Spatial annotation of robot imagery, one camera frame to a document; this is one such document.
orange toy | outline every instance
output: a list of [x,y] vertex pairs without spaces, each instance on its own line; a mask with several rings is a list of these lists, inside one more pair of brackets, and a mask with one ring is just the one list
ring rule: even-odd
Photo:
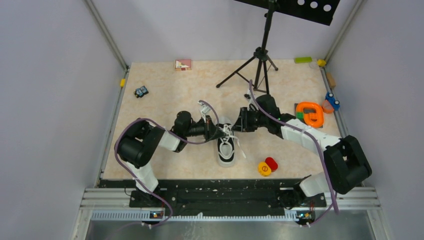
[[[304,113],[305,109],[315,110],[314,113]],[[313,128],[320,128],[324,125],[323,108],[315,102],[304,101],[296,106],[296,112],[303,114],[305,123]]]

sneaker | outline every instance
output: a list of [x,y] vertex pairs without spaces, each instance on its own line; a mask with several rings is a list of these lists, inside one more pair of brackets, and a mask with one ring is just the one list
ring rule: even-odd
[[234,159],[234,132],[231,131],[232,126],[233,124],[227,117],[219,118],[218,127],[227,134],[227,136],[217,139],[218,164],[221,167],[231,167],[236,163]]

metal frame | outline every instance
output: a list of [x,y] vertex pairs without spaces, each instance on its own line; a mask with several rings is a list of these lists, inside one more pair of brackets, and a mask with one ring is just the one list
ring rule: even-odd
[[103,173],[105,172],[106,163],[108,162],[109,150],[111,149],[112,138],[114,136],[115,126],[117,125],[118,115],[121,109],[122,99],[124,98],[124,92],[127,86],[129,74],[130,74],[130,69],[128,68],[123,77],[125,79],[125,85],[121,87],[119,90],[119,95],[116,100],[116,105],[113,108],[113,117],[110,122],[109,132],[107,134],[107,138],[105,142],[103,143],[104,147],[102,149],[104,149],[104,151],[103,151],[103,154],[101,155],[101,165],[100,165],[100,169],[98,170],[95,186],[98,185],[99,180],[103,178]]
[[[122,68],[126,70],[125,79],[128,79],[129,67],[125,63],[125,60],[121,52],[119,51],[117,45],[115,44],[99,12],[94,6],[92,0],[83,0],[83,1],[86,4],[87,8],[89,9],[91,15],[93,16],[93,19],[95,23],[97,24],[97,26],[99,27],[99,30],[101,31],[107,44],[112,50],[113,55],[119,61]],[[364,2],[365,0],[357,0],[354,8],[352,9],[350,15],[348,16],[346,22],[342,26],[339,34],[337,35],[334,43],[331,45],[325,57],[325,60],[327,61],[327,63],[331,60],[331,57],[335,49],[337,48],[337,46],[339,45],[343,37],[346,35],[347,29],[349,28],[352,20],[354,19],[355,15],[357,14],[358,10],[362,7]],[[331,91],[328,85],[327,77],[326,77],[326,69],[321,68],[320,71],[321,71],[322,78],[323,78],[327,91]],[[106,161],[109,154],[109,148],[112,144],[112,136],[115,130],[115,125],[118,118],[124,90],[125,90],[125,87],[123,87],[120,90],[119,98],[115,106],[113,119],[110,125],[109,135],[107,137],[106,144],[105,144],[105,152],[102,156],[102,164],[99,170],[99,178],[101,178],[103,170],[106,166]],[[340,135],[342,137],[347,136],[349,132],[344,123],[341,110],[336,111],[334,115],[335,115],[338,129],[340,131]],[[125,190],[124,188],[88,188],[86,189],[81,201],[80,208],[79,208],[79,213],[78,213],[78,217],[74,226],[72,239],[84,240],[86,238],[87,232],[89,231],[90,220],[93,215],[95,217],[96,216],[98,217],[99,214],[102,214],[102,213],[103,214],[115,213],[116,215],[110,215],[111,217],[109,217],[108,219],[117,220],[119,219],[118,216],[120,216],[120,219],[122,218],[128,219],[128,218],[122,217],[125,215],[125,213],[132,213],[132,212],[142,213],[142,211],[145,210],[143,208],[141,209],[129,208],[130,196],[126,195],[124,190]],[[331,203],[331,198],[329,193],[325,194],[325,200],[327,204]],[[378,199],[378,195],[374,187],[355,187],[353,190],[351,190],[349,193],[345,195],[338,195],[337,203],[339,204],[339,208],[343,211],[367,210],[370,224],[371,224],[376,240],[394,239],[391,228],[384,216],[384,212],[381,208],[380,201]],[[316,209],[325,210],[326,208],[318,207]],[[303,211],[303,210],[307,210],[307,208],[297,207],[297,208],[293,208],[292,210]],[[210,218],[210,217],[205,217],[202,215],[197,215],[192,217],[174,217],[170,220],[171,221],[234,221],[234,220],[236,221],[240,221],[240,220],[242,221],[293,221],[294,219],[290,218],[291,214],[293,213],[290,211],[287,211],[287,212],[288,212],[288,216],[286,215],[286,216],[276,216],[276,217],[245,217],[245,218],[232,219],[228,217]]]
[[[327,91],[331,91],[326,77],[326,69],[321,68],[320,71],[325,88]],[[342,137],[347,136],[349,132],[344,124],[340,110],[335,112],[334,115],[340,134]],[[82,197],[72,239],[85,239],[92,216],[98,218],[99,215],[103,214],[104,217],[105,214],[109,214],[107,215],[108,217],[104,217],[103,220],[131,221],[132,218],[134,218],[134,215],[131,214],[139,214],[138,220],[144,220],[146,216],[143,214],[143,211],[149,211],[149,208],[129,207],[130,196],[128,196],[125,191],[131,192],[133,190],[135,190],[135,188],[87,188]],[[326,193],[324,196],[327,204],[331,204],[330,193]],[[339,208],[343,211],[366,210],[376,240],[394,239],[374,187],[355,187],[347,194],[339,194],[337,196],[337,203]],[[291,211],[305,211],[308,209],[307,207],[295,207]],[[318,211],[326,209],[326,207],[316,208]],[[285,216],[273,217],[208,217],[196,215],[184,217],[176,216],[172,217],[170,221],[294,221],[296,218],[291,211],[287,211]]]
[[110,50],[112,51],[113,56],[116,58],[116,60],[119,62],[119,64],[124,70],[128,70],[129,68],[128,64],[125,62],[125,59],[121,54],[121,51],[119,50],[117,44],[112,38],[111,33],[106,27],[106,24],[103,21],[102,17],[100,16],[99,11],[97,11],[97,8],[94,5],[93,1],[92,0],[82,0],[82,1],[85,3],[88,11],[93,17],[93,20],[95,24],[97,25],[98,29],[100,30],[101,35],[104,37],[104,40],[106,40],[106,43],[109,46]]

yellow clip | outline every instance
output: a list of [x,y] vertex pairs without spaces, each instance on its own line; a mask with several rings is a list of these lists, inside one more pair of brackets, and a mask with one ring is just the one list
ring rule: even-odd
[[316,61],[316,64],[318,64],[318,66],[320,67],[324,67],[325,65],[327,65],[327,62],[324,59],[318,59]]

small wooden block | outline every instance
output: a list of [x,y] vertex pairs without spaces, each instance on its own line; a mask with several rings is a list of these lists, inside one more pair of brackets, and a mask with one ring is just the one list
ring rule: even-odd
[[327,72],[327,80],[328,80],[328,85],[330,87],[330,89],[333,89],[336,87],[336,81],[334,80],[334,77],[331,73]]
[[192,60],[191,59],[177,59],[175,60],[175,70],[176,71],[188,71],[192,69]]

